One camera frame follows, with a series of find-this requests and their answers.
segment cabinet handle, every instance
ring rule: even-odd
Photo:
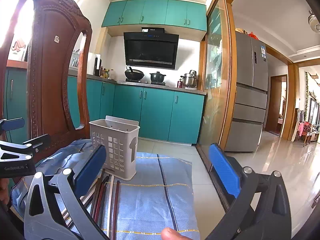
[[[11,86],[10,86],[10,99],[12,99],[13,96],[13,79],[11,80]]]

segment shiny floor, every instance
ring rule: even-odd
[[[224,210],[196,148],[139,139],[138,151],[178,157],[193,163],[194,205],[201,240],[204,240],[219,223]],[[311,204],[320,190],[320,144],[313,142],[303,147],[302,141],[292,143],[262,132],[255,153],[228,155],[235,157],[242,166],[250,166],[256,173],[281,172],[289,197],[292,236],[295,235],[313,211]],[[259,194],[256,194],[252,200],[253,208],[258,199]]]

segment refrigerator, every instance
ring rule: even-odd
[[[225,151],[254,152],[262,133],[268,90],[266,45],[236,32],[236,102]]]

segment black pot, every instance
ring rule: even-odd
[[[163,82],[166,75],[161,74],[159,71],[157,73],[150,73],[151,81],[153,82]]]
[[[124,72],[124,74],[128,79],[132,80],[140,80],[144,77],[144,73],[142,71],[132,69],[131,67],[129,67],[129,69]]]

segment carved wooden chair back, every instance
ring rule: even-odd
[[[86,70],[92,29],[73,0],[33,1],[34,22],[27,68],[29,120],[25,120],[25,125],[28,125],[29,138],[46,133],[51,135],[51,145],[34,156],[37,162],[74,140],[90,137]],[[0,48],[0,119],[3,117],[6,63],[19,12],[25,2],[19,0]],[[72,51],[81,32],[84,37],[77,78],[80,126],[75,128],[69,111],[67,81]]]

